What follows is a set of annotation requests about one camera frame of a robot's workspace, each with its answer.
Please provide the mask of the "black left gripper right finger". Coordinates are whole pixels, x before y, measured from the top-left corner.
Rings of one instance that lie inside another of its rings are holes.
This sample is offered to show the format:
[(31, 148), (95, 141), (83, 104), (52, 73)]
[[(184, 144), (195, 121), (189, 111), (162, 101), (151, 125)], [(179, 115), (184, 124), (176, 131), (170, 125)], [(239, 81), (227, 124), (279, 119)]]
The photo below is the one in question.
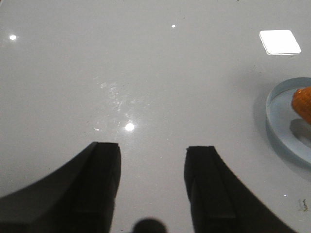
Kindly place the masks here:
[(184, 180), (196, 233), (292, 233), (228, 168), (213, 146), (187, 148)]

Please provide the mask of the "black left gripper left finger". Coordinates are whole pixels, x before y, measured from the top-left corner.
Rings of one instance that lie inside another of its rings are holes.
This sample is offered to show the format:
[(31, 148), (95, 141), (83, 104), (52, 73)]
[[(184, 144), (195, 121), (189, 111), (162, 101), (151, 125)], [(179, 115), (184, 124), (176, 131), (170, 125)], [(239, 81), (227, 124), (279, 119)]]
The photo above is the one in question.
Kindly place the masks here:
[(107, 233), (121, 176), (116, 143), (92, 142), (43, 179), (0, 199), (3, 233)]

